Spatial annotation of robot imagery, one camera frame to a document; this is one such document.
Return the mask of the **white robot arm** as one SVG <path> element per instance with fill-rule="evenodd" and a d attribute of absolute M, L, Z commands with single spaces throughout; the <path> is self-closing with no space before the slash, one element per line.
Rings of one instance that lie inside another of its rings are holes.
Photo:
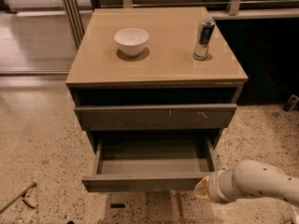
<path fill-rule="evenodd" d="M 284 174 L 276 166 L 254 160 L 238 162 L 230 170 L 204 177 L 194 188 L 197 198 L 213 203 L 233 203 L 238 199 L 274 198 L 299 206 L 299 179 Z"/>

